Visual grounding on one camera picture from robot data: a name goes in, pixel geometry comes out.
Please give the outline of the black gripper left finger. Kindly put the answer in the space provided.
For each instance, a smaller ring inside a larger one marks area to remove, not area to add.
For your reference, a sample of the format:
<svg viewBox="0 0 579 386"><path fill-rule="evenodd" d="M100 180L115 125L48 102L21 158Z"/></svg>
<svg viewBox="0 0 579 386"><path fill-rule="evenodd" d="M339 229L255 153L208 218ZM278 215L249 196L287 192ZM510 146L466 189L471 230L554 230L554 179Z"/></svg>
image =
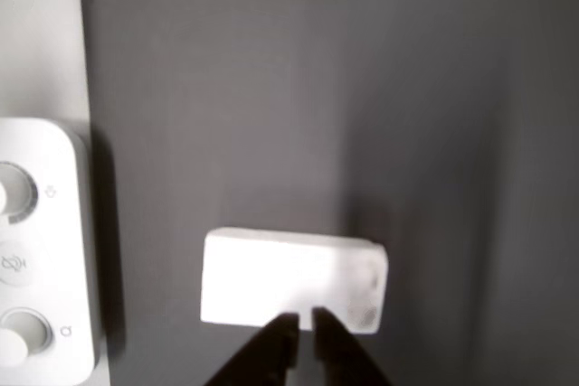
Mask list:
<svg viewBox="0 0 579 386"><path fill-rule="evenodd" d="M299 315L285 313L268 322L206 385L285 385L297 363Z"/></svg>

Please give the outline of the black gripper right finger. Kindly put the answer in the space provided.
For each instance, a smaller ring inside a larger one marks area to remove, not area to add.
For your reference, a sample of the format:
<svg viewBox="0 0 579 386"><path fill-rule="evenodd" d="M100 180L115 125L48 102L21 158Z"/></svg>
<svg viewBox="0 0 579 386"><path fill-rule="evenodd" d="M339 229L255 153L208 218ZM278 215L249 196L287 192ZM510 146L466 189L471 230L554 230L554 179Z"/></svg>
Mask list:
<svg viewBox="0 0 579 386"><path fill-rule="evenodd" d="M312 310L316 357L326 385L392 385L357 339L325 307Z"/></svg>

